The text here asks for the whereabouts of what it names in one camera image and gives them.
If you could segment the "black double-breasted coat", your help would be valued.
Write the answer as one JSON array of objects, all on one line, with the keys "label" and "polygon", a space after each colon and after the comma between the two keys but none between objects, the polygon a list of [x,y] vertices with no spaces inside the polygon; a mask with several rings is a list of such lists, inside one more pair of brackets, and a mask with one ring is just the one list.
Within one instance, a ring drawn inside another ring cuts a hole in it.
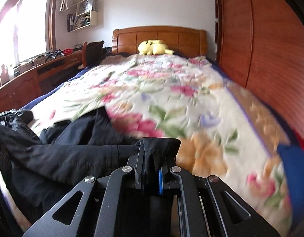
[{"label": "black double-breasted coat", "polygon": [[140,211],[131,235],[170,236],[173,198],[158,195],[158,178],[163,161],[174,158],[179,147],[178,139],[122,134],[100,107],[40,135],[0,126],[0,178],[18,209],[35,223],[84,177],[109,176],[142,149],[148,195],[136,199]]}]

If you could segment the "dark grey folded garment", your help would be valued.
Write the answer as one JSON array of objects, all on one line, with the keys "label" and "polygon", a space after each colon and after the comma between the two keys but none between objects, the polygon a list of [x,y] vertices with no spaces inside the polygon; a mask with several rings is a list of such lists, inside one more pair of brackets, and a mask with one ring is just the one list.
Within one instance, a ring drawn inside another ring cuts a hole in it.
[{"label": "dark grey folded garment", "polygon": [[27,109],[0,112],[0,126],[11,128],[14,131],[29,130],[28,124],[33,119],[33,113]]}]

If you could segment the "wooden desk with cabinets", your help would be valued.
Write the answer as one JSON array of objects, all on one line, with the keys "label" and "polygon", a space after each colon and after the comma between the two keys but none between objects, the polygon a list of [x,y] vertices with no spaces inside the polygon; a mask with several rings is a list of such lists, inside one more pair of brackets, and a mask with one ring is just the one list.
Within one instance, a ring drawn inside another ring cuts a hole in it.
[{"label": "wooden desk with cabinets", "polygon": [[78,73],[82,52],[51,60],[34,67],[0,88],[0,112],[19,109]]}]

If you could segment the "red basket on desk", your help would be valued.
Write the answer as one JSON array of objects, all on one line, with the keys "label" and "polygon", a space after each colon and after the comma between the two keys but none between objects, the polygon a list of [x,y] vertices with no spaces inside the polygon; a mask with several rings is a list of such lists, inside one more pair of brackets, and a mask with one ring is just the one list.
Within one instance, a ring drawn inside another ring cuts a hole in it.
[{"label": "red basket on desk", "polygon": [[67,56],[67,55],[71,55],[73,53],[74,49],[72,48],[68,48],[68,49],[64,49],[62,50],[62,53]]}]

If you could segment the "yellow plush toy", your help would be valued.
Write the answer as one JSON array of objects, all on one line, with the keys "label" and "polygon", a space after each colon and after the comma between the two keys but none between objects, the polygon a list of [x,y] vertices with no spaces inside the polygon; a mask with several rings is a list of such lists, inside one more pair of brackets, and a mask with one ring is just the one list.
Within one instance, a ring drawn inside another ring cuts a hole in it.
[{"label": "yellow plush toy", "polygon": [[138,45],[140,55],[163,55],[174,54],[174,51],[169,49],[168,45],[162,40],[143,41]]}]

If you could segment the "wooden chair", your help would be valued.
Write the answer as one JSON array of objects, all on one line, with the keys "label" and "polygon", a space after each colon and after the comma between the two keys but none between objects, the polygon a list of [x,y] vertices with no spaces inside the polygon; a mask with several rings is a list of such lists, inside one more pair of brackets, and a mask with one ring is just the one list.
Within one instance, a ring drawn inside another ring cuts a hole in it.
[{"label": "wooden chair", "polygon": [[102,58],[104,41],[85,42],[82,47],[82,65],[84,68],[97,66]]}]

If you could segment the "wooden louvred wardrobe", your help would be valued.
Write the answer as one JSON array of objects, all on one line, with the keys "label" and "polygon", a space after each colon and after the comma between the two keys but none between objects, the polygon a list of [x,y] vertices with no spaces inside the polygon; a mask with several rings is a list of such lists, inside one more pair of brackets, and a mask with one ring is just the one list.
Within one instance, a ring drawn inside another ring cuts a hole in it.
[{"label": "wooden louvred wardrobe", "polygon": [[285,0],[217,0],[218,62],[304,138],[304,26]]}]

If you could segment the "window with wooden frame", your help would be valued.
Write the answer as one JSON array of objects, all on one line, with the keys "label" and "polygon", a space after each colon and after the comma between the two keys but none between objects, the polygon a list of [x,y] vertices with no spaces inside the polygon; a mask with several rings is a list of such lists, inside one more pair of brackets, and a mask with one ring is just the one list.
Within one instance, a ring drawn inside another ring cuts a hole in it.
[{"label": "window with wooden frame", "polygon": [[56,48],[56,0],[19,0],[0,22],[0,75]]}]

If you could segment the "white wall shelf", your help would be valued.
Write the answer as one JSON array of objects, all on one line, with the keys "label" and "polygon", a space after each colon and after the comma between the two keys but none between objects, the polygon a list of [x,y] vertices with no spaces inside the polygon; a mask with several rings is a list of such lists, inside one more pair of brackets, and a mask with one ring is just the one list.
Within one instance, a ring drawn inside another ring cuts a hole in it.
[{"label": "white wall shelf", "polygon": [[75,13],[70,13],[67,16],[68,33],[98,25],[97,1],[73,0],[72,7],[75,9]]}]

